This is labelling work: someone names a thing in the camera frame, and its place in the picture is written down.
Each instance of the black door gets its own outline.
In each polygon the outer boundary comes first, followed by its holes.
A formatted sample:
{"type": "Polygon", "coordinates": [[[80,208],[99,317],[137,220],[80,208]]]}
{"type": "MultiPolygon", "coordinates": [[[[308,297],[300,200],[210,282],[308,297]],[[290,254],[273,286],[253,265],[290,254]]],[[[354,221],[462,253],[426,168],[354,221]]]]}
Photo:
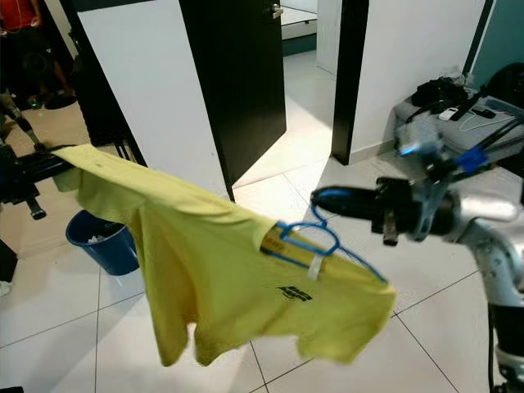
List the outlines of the black door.
{"type": "Polygon", "coordinates": [[[180,0],[229,190],[286,131],[282,33],[274,4],[180,0]]]}

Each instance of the robotic arm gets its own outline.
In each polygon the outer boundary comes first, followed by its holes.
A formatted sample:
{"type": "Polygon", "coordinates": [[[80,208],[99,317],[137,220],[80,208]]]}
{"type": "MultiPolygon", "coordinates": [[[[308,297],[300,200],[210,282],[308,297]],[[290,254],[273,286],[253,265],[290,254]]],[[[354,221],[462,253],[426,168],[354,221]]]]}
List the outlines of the robotic arm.
{"type": "MultiPolygon", "coordinates": [[[[372,232],[381,233],[388,246],[396,245],[399,233],[421,241],[426,230],[467,246],[481,271],[499,338],[499,370],[508,380],[498,391],[524,392],[522,208],[489,194],[446,191],[428,220],[427,208],[417,197],[420,185],[395,178],[379,178],[377,185],[376,190],[321,188],[312,193],[311,202],[339,215],[370,220],[372,232]]],[[[435,193],[441,193],[440,186],[435,193]]]]}
{"type": "Polygon", "coordinates": [[[490,391],[499,393],[524,392],[524,211],[498,196],[450,191],[449,185],[459,178],[459,167],[474,174],[486,163],[484,149],[523,122],[506,124],[456,160],[445,156],[431,122],[412,123],[399,151],[418,156],[427,172],[423,181],[379,178],[375,190],[326,187],[311,195],[311,202],[325,210],[370,220],[372,232],[381,233],[387,246],[396,246],[398,235],[407,233],[416,242],[432,234],[469,248],[499,339],[495,353],[507,382],[495,389],[490,377],[490,391]]]}

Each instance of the floor tile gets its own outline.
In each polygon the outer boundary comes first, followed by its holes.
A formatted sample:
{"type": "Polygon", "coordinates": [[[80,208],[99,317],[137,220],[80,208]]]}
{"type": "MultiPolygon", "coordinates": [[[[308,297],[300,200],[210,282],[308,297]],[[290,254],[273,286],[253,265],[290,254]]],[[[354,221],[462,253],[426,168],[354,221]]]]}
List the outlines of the floor tile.
{"type": "MultiPolygon", "coordinates": [[[[371,223],[359,219],[329,219],[344,246],[384,274],[399,292],[395,311],[401,311],[477,270],[465,246],[429,237],[423,243],[401,236],[397,247],[382,245],[382,235],[371,233],[371,223]]],[[[301,231],[320,244],[331,245],[310,229],[301,231]]]]}
{"type": "Polygon", "coordinates": [[[233,190],[238,205],[288,223],[305,217],[308,206],[283,174],[233,190]]]}
{"type": "Polygon", "coordinates": [[[300,102],[295,97],[286,95],[286,126],[287,133],[291,133],[294,136],[300,137],[296,142],[308,142],[307,139],[310,136],[321,136],[324,144],[329,142],[331,147],[331,135],[332,135],[332,116],[329,113],[333,112],[329,106],[329,100],[323,100],[322,103],[315,103],[313,98],[309,107],[306,107],[303,102],[300,102]]]}
{"type": "Polygon", "coordinates": [[[96,311],[97,263],[66,245],[21,259],[0,298],[0,346],[96,311]]]}
{"type": "Polygon", "coordinates": [[[238,188],[270,178],[288,170],[327,159],[331,151],[331,134],[317,120],[308,121],[300,131],[283,134],[234,184],[238,188]]]}
{"type": "Polygon", "coordinates": [[[136,269],[124,276],[111,276],[102,269],[100,273],[100,308],[128,299],[144,290],[142,270],[136,269]]]}
{"type": "Polygon", "coordinates": [[[401,157],[396,151],[388,151],[368,160],[385,176],[392,178],[409,178],[417,180],[425,178],[426,174],[415,157],[401,157]]]}
{"type": "Polygon", "coordinates": [[[284,57],[284,83],[299,84],[311,78],[337,80],[337,77],[317,66],[317,52],[308,51],[284,57]]]}
{"type": "Polygon", "coordinates": [[[494,193],[512,202],[520,202],[522,179],[504,168],[495,168],[464,179],[456,183],[454,187],[464,190],[494,193]]]}
{"type": "MultiPolygon", "coordinates": [[[[314,116],[315,119],[328,125],[331,130],[335,110],[336,86],[336,80],[333,80],[327,71],[317,67],[314,75],[309,77],[301,76],[300,78],[287,81],[287,104],[289,100],[293,100],[307,113],[314,116]]],[[[287,118],[292,119],[293,115],[294,113],[290,113],[287,118]]],[[[288,129],[293,130],[291,125],[287,125],[288,129]]]]}
{"type": "MultiPolygon", "coordinates": [[[[488,392],[487,303],[481,275],[434,295],[400,318],[460,393],[488,392]]],[[[496,381],[501,376],[496,370],[496,381]]]]}
{"type": "Polygon", "coordinates": [[[352,365],[313,360],[270,382],[268,389],[269,393],[454,392],[442,373],[395,318],[352,365]]]}
{"type": "Polygon", "coordinates": [[[248,393],[264,385],[249,344],[222,354],[209,367],[198,365],[193,351],[191,342],[176,364],[169,368],[160,365],[145,296],[102,309],[97,392],[248,393]]]}
{"type": "Polygon", "coordinates": [[[93,393],[97,314],[0,349],[0,388],[25,393],[93,393]]]}
{"type": "Polygon", "coordinates": [[[375,188],[382,173],[367,161],[342,165],[333,158],[285,173],[302,197],[309,201],[311,192],[326,186],[375,188]]]}
{"type": "Polygon", "coordinates": [[[287,370],[303,364],[296,349],[296,337],[261,337],[253,340],[256,357],[259,360],[265,381],[272,381],[287,370]]]}

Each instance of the yellow t-shirt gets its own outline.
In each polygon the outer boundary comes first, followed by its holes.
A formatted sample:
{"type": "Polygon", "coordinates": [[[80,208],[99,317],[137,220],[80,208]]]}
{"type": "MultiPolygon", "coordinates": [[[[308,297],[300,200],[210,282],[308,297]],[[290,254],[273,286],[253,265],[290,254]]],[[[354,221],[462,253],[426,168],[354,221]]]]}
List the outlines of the yellow t-shirt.
{"type": "Polygon", "coordinates": [[[350,362],[385,326],[396,292],[340,257],[307,269],[260,252],[275,222],[179,178],[90,145],[55,154],[73,169],[62,191],[135,241],[163,365],[177,361],[196,323],[196,359],[207,365],[258,336],[296,335],[304,356],[350,362]]]}

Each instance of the black bag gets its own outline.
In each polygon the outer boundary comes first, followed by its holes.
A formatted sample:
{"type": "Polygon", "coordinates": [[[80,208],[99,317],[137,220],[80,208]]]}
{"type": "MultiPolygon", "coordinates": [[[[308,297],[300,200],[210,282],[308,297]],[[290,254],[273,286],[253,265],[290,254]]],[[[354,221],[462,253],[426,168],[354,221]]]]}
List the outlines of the black bag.
{"type": "Polygon", "coordinates": [[[457,106],[468,99],[468,94],[462,86],[457,86],[450,78],[433,79],[417,87],[417,92],[411,96],[415,106],[425,107],[437,102],[444,102],[444,107],[457,106]]]}
{"type": "Polygon", "coordinates": [[[506,65],[488,83],[486,92],[524,109],[524,63],[506,65]]]}

